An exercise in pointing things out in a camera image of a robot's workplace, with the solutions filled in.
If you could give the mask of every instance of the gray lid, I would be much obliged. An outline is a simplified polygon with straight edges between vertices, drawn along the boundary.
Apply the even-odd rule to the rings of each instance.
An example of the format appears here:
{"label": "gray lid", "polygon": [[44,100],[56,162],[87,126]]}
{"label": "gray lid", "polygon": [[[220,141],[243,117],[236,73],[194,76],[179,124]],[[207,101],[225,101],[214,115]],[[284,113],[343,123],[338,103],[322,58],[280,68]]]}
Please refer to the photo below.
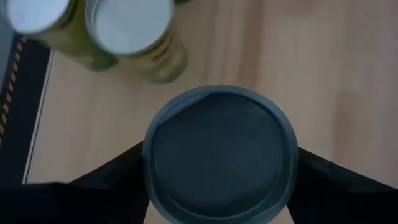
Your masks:
{"label": "gray lid", "polygon": [[297,153],[275,104],[235,86],[202,87],[176,97],[151,123],[146,184],[172,223],[268,222],[292,193]]}
{"label": "gray lid", "polygon": [[70,0],[2,0],[5,20],[20,34],[51,28],[68,9]]}

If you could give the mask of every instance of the green can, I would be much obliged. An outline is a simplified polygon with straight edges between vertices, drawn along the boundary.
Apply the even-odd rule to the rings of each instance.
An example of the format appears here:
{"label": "green can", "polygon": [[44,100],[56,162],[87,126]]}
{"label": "green can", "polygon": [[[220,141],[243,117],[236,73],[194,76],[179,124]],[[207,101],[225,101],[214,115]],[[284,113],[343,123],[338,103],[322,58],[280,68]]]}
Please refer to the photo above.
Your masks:
{"label": "green can", "polygon": [[15,32],[58,50],[84,66],[103,71],[119,60],[90,39],[86,0],[1,0],[5,20]]}
{"label": "green can", "polygon": [[88,0],[86,26],[101,49],[150,82],[172,82],[188,65],[172,0]]}

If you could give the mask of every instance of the round container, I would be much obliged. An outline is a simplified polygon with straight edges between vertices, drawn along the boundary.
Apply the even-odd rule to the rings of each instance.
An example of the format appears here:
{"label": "round container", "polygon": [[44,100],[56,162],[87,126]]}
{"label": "round container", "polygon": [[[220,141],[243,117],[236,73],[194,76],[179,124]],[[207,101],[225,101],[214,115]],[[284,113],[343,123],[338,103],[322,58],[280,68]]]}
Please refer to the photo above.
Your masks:
{"label": "round container", "polygon": [[188,62],[173,13],[171,0],[88,0],[86,26],[103,50],[128,59],[142,78],[167,83]]}
{"label": "round container", "polygon": [[157,113],[143,157],[150,199],[171,223],[267,223],[292,194],[298,147],[273,102],[206,86]]}
{"label": "round container", "polygon": [[85,27],[85,1],[2,0],[1,4],[5,20],[17,33],[59,50],[92,70],[107,70],[118,63],[116,57],[90,40]]}

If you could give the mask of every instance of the can top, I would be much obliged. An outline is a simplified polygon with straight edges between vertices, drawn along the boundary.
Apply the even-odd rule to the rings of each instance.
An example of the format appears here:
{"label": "can top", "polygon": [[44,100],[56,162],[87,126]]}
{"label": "can top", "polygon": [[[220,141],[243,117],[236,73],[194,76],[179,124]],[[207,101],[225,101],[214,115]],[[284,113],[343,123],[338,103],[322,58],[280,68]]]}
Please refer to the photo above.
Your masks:
{"label": "can top", "polygon": [[87,28],[104,50],[137,54],[162,37],[173,9],[171,0],[89,0]]}
{"label": "can top", "polygon": [[68,9],[70,0],[2,0],[5,20],[20,34],[51,28]]}

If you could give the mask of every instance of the wooden table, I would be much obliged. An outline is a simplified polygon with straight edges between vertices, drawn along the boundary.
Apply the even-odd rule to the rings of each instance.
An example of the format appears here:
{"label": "wooden table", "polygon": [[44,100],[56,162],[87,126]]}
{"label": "wooden table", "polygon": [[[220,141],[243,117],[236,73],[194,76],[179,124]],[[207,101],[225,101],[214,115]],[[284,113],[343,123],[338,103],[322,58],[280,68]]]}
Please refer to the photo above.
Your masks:
{"label": "wooden table", "polygon": [[190,62],[170,84],[54,53],[28,182],[73,180],[143,140],[174,96],[231,84],[277,103],[301,147],[398,187],[398,1],[193,0],[176,14]]}

